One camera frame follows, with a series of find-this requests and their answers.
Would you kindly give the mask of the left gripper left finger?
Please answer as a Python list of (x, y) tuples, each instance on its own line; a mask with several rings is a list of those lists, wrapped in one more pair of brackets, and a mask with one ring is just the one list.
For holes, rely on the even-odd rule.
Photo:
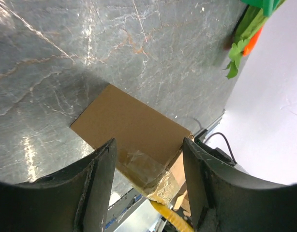
[(102, 232), (117, 159), (115, 139), (34, 182), (0, 181), (0, 232)]

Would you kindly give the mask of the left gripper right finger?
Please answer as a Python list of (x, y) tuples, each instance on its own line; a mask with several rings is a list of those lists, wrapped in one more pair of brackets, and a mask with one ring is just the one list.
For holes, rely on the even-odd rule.
[(297, 184), (239, 169), (225, 152), (183, 140), (183, 164), (197, 232), (297, 232)]

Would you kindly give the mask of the yellow utility knife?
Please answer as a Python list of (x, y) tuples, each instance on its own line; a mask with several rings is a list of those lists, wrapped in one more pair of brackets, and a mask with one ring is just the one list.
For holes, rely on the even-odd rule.
[(166, 220), (168, 220), (178, 232), (194, 232), (193, 228), (176, 212), (169, 209), (166, 205), (150, 200), (151, 205), (157, 210)]

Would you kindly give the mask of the brown cardboard express box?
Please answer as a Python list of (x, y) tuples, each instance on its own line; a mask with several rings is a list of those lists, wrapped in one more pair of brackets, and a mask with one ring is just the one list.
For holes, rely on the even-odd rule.
[(114, 85), (71, 124), (92, 148), (117, 142), (116, 168), (144, 197), (167, 205), (185, 183), (182, 143), (193, 134)]

